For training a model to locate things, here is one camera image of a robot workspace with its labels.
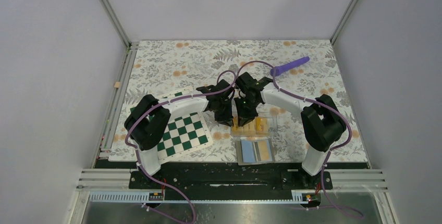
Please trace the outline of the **gold VIP card stack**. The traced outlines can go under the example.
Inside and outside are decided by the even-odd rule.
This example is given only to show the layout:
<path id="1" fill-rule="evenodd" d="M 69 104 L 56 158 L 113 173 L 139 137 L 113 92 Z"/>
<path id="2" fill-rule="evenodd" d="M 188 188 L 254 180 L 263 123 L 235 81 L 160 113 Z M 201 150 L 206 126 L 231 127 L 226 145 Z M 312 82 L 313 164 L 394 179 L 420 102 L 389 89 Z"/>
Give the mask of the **gold VIP card stack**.
<path id="1" fill-rule="evenodd" d="M 231 127 L 231 135 L 239 137 L 269 136 L 269 120 L 265 117 L 256 117 L 243 127 L 238 126 L 238 117 L 234 117 L 234 125 Z"/>

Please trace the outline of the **clear acrylic card box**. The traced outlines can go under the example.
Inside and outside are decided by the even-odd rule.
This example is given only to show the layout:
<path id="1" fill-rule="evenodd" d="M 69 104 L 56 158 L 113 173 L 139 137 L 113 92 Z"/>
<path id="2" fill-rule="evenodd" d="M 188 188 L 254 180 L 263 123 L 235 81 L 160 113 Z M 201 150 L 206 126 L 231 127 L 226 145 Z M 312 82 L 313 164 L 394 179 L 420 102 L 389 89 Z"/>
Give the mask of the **clear acrylic card box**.
<path id="1" fill-rule="evenodd" d="M 244 126 L 238 125 L 238 113 L 234 111 L 234 125 L 231 127 L 231 135 L 241 138 L 258 138 L 275 135 L 278 131 L 277 117 L 270 112 L 258 112 L 254 120 L 248 121 Z"/>

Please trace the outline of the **grey card holder wallet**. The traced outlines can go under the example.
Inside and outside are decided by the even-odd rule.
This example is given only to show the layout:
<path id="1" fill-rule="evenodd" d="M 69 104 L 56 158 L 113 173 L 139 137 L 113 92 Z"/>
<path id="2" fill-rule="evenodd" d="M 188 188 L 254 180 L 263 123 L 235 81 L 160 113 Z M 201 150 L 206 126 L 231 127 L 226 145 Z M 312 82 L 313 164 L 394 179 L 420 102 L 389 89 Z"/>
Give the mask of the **grey card holder wallet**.
<path id="1" fill-rule="evenodd" d="M 268 140 L 272 160 L 268 162 L 259 161 L 256 153 L 256 143 L 259 140 Z M 249 166 L 249 165 L 261 165 L 261 164 L 270 164 L 275 163 L 275 156 L 272 147 L 272 143 L 269 139 L 258 139 L 258 140 L 239 140 L 235 142 L 236 155 L 237 155 L 237 163 L 239 166 Z"/>

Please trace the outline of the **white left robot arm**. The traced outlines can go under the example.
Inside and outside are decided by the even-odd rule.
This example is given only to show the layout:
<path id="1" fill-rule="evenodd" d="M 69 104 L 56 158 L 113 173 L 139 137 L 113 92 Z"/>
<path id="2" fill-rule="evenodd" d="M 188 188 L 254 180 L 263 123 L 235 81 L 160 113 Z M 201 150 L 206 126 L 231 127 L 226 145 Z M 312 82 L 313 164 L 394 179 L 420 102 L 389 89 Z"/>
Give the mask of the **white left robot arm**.
<path id="1" fill-rule="evenodd" d="M 128 131 L 125 143 L 136 149 L 137 164 L 143 171 L 141 180 L 146 186 L 155 188 L 161 183 L 157 145 L 169 121 L 211 111 L 218 124 L 231 127 L 233 92 L 234 85 L 222 79 L 216 85 L 202 86 L 182 96 L 160 100 L 148 94 L 140 100 L 124 123 Z"/>

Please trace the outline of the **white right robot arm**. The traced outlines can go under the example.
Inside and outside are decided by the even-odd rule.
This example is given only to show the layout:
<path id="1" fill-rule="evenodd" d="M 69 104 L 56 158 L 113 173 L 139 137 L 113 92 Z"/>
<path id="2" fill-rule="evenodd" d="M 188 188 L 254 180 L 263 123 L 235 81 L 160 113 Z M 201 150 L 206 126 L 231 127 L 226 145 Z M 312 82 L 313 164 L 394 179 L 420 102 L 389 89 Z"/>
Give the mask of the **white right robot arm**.
<path id="1" fill-rule="evenodd" d="M 260 80 L 252 78 L 247 72 L 235 81 L 241 94 L 235 98 L 239 126 L 253 121 L 260 104 L 270 104 L 293 114 L 300 114 L 305 138 L 309 144 L 306 157 L 302 162 L 303 171 L 299 174 L 300 184 L 311 189 L 320 181 L 319 172 L 326 160 L 331 146 L 346 131 L 347 126 L 333 99 L 323 94 L 314 100 L 292 95 L 278 88 L 268 77 Z"/>

